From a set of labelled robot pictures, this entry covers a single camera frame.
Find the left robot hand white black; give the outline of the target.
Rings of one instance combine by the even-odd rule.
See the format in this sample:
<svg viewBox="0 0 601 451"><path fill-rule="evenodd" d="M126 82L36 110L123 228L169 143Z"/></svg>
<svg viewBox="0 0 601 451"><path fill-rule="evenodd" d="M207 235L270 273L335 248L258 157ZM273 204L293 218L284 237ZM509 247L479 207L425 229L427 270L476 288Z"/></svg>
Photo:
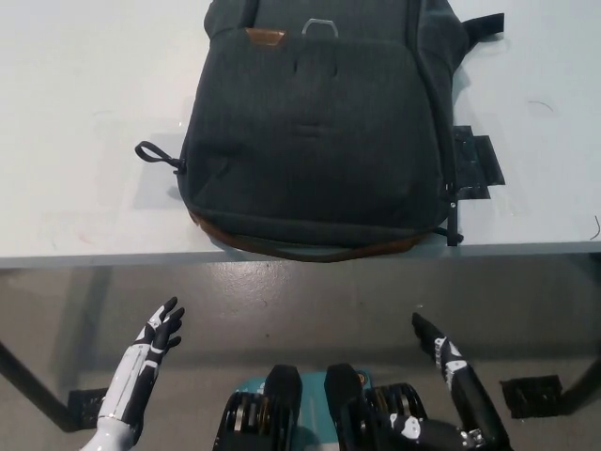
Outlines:
<svg viewBox="0 0 601 451"><path fill-rule="evenodd" d="M177 308L177 297L172 297L144 324L117 366L99 418L113 418L131 428L143 423L162 360L181 342L176 333L184 313L183 307Z"/></svg>

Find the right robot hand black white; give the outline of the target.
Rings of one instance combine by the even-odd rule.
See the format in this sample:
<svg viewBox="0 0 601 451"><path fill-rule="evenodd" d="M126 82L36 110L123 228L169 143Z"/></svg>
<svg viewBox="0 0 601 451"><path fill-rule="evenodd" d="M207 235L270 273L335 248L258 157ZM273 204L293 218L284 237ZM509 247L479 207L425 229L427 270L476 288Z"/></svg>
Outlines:
<svg viewBox="0 0 601 451"><path fill-rule="evenodd" d="M437 326L418 313L411 324L422 350L432 358L450 391L462 425L425 420L436 450L510 450L508 433L470 362Z"/></svg>

